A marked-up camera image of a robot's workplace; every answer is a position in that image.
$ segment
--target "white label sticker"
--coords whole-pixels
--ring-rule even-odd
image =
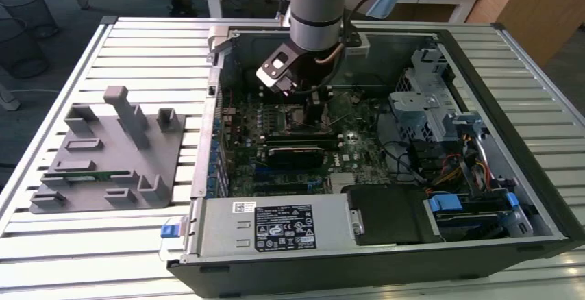
[[[256,207],[256,202],[233,202],[233,213],[251,213]]]

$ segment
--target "power supply label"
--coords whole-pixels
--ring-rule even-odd
[[[310,205],[256,207],[257,252],[316,249],[312,219]]]

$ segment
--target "aluminum slotted surface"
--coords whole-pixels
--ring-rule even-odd
[[[0,299],[197,299],[160,261],[160,225],[188,213],[189,189],[199,143],[200,115],[209,65],[207,31],[212,25],[275,26],[273,21],[120,18],[100,26],[0,195]],[[511,39],[489,25],[362,22],[358,27],[448,29],[505,110],[519,135],[585,225],[585,129],[574,108],[547,79],[514,52]],[[172,206],[155,210],[33,215],[29,198],[40,185],[38,169],[53,159],[72,103],[88,103],[96,114],[113,114],[101,102],[116,84],[144,114],[173,107],[187,115]],[[462,90],[467,106],[470,99]],[[167,244],[181,251],[179,239]],[[380,288],[307,292],[257,299],[583,299],[585,249],[551,259],[523,262],[486,279],[432,282]]]

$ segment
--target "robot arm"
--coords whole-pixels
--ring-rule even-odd
[[[384,18],[396,0],[291,0],[291,39],[275,50],[256,71],[273,91],[288,95],[316,91],[334,77],[348,44],[355,11]],[[351,13],[343,18],[344,9]]]

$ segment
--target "blue latch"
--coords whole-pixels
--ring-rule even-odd
[[[432,212],[463,209],[455,194],[436,194],[428,199],[428,205]]]
[[[505,197],[509,199],[510,205],[513,208],[517,208],[519,206],[518,198],[515,197],[515,194],[509,192]]]
[[[180,225],[161,225],[160,226],[160,238],[177,238],[180,235]]]

